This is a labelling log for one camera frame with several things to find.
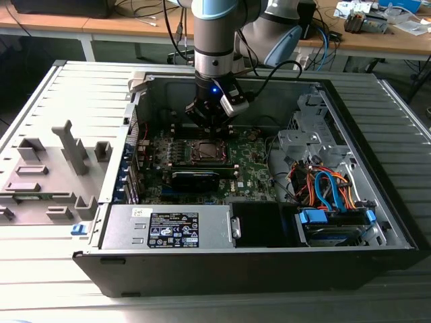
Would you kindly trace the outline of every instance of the white paper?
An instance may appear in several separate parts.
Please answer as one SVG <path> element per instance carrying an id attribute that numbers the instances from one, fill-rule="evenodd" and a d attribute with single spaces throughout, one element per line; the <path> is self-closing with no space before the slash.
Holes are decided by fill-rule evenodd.
<path id="1" fill-rule="evenodd" d="M 411 20 L 397 24 L 394 27 L 397 27 L 415 36 L 425 34 L 428 31 L 426 26 L 421 25 L 418 22 L 413 22 Z"/>
<path id="2" fill-rule="evenodd" d="M 372 2 L 339 2 L 337 3 L 337 9 L 334 11 L 334 17 L 340 17 L 347 19 L 351 10 L 363 11 L 369 13 L 372 6 Z"/>
<path id="3" fill-rule="evenodd" d="M 148 207 L 134 207 L 132 209 L 132 217 L 151 217 L 151 213 L 153 213 L 153 209 Z"/>

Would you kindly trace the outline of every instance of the wire bundle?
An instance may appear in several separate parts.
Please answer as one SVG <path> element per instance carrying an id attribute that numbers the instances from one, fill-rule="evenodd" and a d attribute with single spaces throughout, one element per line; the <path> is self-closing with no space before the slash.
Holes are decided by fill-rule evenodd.
<path id="1" fill-rule="evenodd" d="M 337 189 L 338 192 L 341 194 L 344 206 L 346 209 L 357 209 L 355 206 L 355 203 L 353 202 L 352 198 L 352 189 L 350 187 L 350 181 L 348 181 L 346 178 L 344 178 L 340 173 L 334 172 L 333 170 L 323 167 L 323 166 L 312 166 L 312 165 L 303 165 L 301 166 L 298 163 L 295 163 L 292 166 L 291 172 L 288 176 L 290 180 L 292 180 L 292 176 L 295 172 L 299 172 L 300 168 L 303 170 L 306 169 L 306 184 L 298 189 L 298 192 L 294 195 L 295 199 L 301 204 L 306 205 L 309 207 L 317 207 L 318 209 L 322 209 L 325 211 L 330 211 L 328 208 L 328 204 L 325 203 L 326 200 L 320 199 L 320 202 L 317 199 L 317 196 L 321 196 L 321 192 L 319 191 L 320 187 L 318 188 L 316 184 L 313 184 L 314 180 L 318 176 L 319 173 L 324 172 L 322 174 L 323 176 L 319 180 L 325 180 L 330 182 L 330 178 L 328 178 L 328 175 L 332 176 L 337 181 Z M 327 192 L 324 194 L 324 196 L 328 195 L 332 187 L 331 185 L 328 185 Z M 336 200 L 337 194 L 334 194 L 333 192 L 334 200 Z"/>
<path id="2" fill-rule="evenodd" d="M 328 12 L 329 10 L 331 10 L 331 9 L 328 9 L 328 10 L 325 12 L 325 15 L 326 15 L 327 17 L 329 17 L 329 16 L 327 15 L 327 12 Z M 333 25 L 331 25 L 331 26 L 328 26 L 328 25 L 323 21 L 323 17 L 322 17 L 322 15 L 321 15 L 321 13 L 320 13 L 319 9 L 316 9 L 316 12 L 317 12 L 317 14 L 319 15 L 319 18 L 313 18 L 314 23 L 312 24 L 312 27 L 314 27 L 316 30 L 318 30 L 318 31 L 319 31 L 319 33 L 321 34 L 321 36 L 322 36 L 322 46 L 320 47 L 319 51 L 317 52 L 317 54 L 316 54 L 315 58 L 314 58 L 314 59 L 312 59 L 312 60 L 310 60 L 309 65 L 305 68 L 305 70 L 306 70 L 306 71 L 307 71 L 307 70 L 309 70 L 311 67 L 312 67 L 312 69 L 314 70 L 314 69 L 316 68 L 316 65 L 318 65 L 318 64 L 320 64 L 320 65 L 318 66 L 317 71 L 320 71 L 320 70 L 321 70 L 321 68 L 323 67 L 323 65 L 326 65 L 326 64 L 331 64 L 331 67 L 332 67 L 332 64 L 333 64 L 333 63 L 334 63 L 334 61 L 335 61 L 335 57 L 337 56 L 337 49 L 339 48 L 339 45 L 340 45 L 340 41 L 339 41 L 339 40 L 337 40 L 337 39 L 335 39 L 335 40 L 333 41 L 333 42 L 334 42 L 334 45 L 335 45 L 335 48 L 334 48 L 334 50 L 333 50 L 332 52 L 330 52 L 330 53 L 328 54 L 328 50 L 329 50 L 329 43 L 330 43 L 329 33 L 330 33 L 330 31 L 331 31 L 331 30 L 330 30 L 330 28 L 331 28 L 334 24 L 333 24 Z M 322 57 L 321 59 L 317 60 L 317 57 L 318 57 L 318 55 L 321 53 L 322 49 L 324 49 L 324 55 L 323 55 L 323 57 Z"/>

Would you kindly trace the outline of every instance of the side panel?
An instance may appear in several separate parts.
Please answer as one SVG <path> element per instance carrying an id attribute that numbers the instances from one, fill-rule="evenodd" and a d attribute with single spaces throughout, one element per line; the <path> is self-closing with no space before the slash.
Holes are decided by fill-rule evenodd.
<path id="1" fill-rule="evenodd" d="M 86 256 L 73 260 L 109 297 L 357 289 L 419 252 Z"/>

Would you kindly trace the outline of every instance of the blue latch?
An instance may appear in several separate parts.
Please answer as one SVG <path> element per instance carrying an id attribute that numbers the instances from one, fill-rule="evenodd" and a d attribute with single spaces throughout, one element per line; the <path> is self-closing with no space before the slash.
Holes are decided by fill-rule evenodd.
<path id="1" fill-rule="evenodd" d="M 376 215 L 374 214 L 374 211 L 368 210 L 366 212 L 366 216 L 368 217 L 371 223 L 374 223 L 377 220 Z"/>
<path id="2" fill-rule="evenodd" d="M 72 231 L 70 234 L 73 236 L 85 236 L 87 234 L 85 225 L 84 224 L 73 225 Z"/>
<path id="3" fill-rule="evenodd" d="M 299 213 L 301 223 L 328 223 L 328 218 L 324 210 L 311 210 L 306 209 Z"/>

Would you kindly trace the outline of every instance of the motherboard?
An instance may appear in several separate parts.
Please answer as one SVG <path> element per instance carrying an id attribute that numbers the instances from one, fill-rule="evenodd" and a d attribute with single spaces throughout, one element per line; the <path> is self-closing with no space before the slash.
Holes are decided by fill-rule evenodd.
<path id="1" fill-rule="evenodd" d="M 275 201 L 258 129 L 223 139 L 158 131 L 139 142 L 142 204 L 226 205 Z"/>

